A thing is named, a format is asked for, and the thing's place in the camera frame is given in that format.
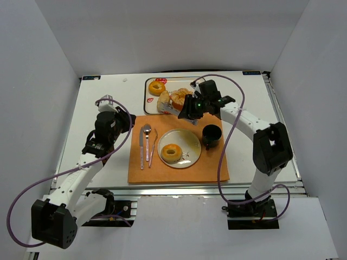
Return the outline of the oval beige bread roll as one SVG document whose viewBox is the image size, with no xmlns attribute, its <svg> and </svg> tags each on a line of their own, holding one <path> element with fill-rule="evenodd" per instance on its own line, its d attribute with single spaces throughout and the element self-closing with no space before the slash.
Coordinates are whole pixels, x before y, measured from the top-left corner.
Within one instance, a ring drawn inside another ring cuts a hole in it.
<svg viewBox="0 0 347 260">
<path fill-rule="evenodd" d="M 161 92 L 158 101 L 157 101 L 157 110 L 158 112 L 163 112 L 163 107 L 166 107 L 170 104 L 170 95 L 167 90 Z"/>
</svg>

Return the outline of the metal serving tongs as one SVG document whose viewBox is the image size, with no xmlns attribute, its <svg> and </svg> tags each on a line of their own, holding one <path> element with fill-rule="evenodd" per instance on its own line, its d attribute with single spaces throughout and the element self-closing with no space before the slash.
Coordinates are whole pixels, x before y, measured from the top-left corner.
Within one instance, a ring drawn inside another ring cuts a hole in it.
<svg viewBox="0 0 347 260">
<path fill-rule="evenodd" d="M 168 103 L 160 103 L 157 106 L 157 108 L 158 108 L 158 111 L 161 112 L 161 113 L 168 113 L 168 114 L 174 115 L 176 117 L 178 117 L 179 114 L 180 114 L 180 111 L 176 110 L 175 108 L 173 108 L 172 105 L 170 105 Z M 194 126 L 198 125 L 198 120 L 190 120 L 190 119 L 185 119 L 185 118 L 183 120 L 185 120 L 186 122 L 191 123 Z"/>
</svg>

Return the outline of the pale glazed ring donut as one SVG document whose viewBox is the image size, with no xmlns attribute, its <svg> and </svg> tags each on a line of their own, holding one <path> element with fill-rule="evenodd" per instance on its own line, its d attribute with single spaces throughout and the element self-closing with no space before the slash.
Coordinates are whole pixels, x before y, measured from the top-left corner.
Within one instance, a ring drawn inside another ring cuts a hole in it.
<svg viewBox="0 0 347 260">
<path fill-rule="evenodd" d="M 167 163 L 179 161 L 182 157 L 182 149 L 176 144 L 167 144 L 161 150 L 162 159 Z"/>
</svg>

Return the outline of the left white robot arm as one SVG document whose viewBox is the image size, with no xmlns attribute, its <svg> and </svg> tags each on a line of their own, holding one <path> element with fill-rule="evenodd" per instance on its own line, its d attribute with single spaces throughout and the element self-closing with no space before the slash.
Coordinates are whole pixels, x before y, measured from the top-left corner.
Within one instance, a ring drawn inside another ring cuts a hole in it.
<svg viewBox="0 0 347 260">
<path fill-rule="evenodd" d="M 99 188 L 83 191 L 94 176 L 102 170 L 115 150 L 118 136 L 128 133 L 134 126 L 136 116 L 127 114 L 119 106 L 99 112 L 94 130 L 87 136 L 80 155 L 81 166 L 66 176 L 61 185 L 46 199 L 36 200 L 31 207 L 31 235 L 44 243 L 68 248 L 74 241 L 78 228 L 95 216 L 111 215 L 115 202 L 113 193 Z"/>
</svg>

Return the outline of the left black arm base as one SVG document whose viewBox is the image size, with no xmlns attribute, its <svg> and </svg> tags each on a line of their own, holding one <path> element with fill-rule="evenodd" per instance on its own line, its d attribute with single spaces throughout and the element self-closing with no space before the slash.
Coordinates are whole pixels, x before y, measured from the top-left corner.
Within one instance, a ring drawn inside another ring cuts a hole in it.
<svg viewBox="0 0 347 260">
<path fill-rule="evenodd" d="M 106 199 L 103 211 L 95 215 L 95 218 L 83 223 L 85 227 L 105 228 L 130 228 L 135 218 L 135 201 L 128 199 L 111 198 L 113 193 L 106 189 L 98 189 L 86 192 L 84 200 L 92 195 L 102 195 Z"/>
</svg>

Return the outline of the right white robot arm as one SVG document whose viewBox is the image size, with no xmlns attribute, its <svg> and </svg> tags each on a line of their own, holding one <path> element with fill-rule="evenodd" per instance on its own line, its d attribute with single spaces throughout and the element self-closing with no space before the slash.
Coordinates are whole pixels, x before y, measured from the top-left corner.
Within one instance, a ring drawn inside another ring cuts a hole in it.
<svg viewBox="0 0 347 260">
<path fill-rule="evenodd" d="M 286 126 L 281 122 L 261 120 L 232 97 L 222 96 L 213 80 L 193 81 L 190 85 L 194 92 L 185 96 L 178 118 L 198 120 L 209 113 L 248 137 L 253 143 L 252 158 L 256 170 L 241 204 L 265 202 L 276 189 L 274 182 L 278 174 L 293 158 Z"/>
</svg>

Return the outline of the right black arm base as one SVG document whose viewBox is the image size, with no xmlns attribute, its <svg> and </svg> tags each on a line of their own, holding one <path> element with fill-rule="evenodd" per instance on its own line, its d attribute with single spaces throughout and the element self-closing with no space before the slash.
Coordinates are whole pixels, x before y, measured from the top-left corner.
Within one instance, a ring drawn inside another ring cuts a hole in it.
<svg viewBox="0 0 347 260">
<path fill-rule="evenodd" d="M 267 194 L 260 201 L 253 201 L 246 192 L 243 200 L 227 200 L 222 211 L 227 213 L 229 230 L 275 230 L 279 229 L 277 208 L 271 195 Z"/>
</svg>

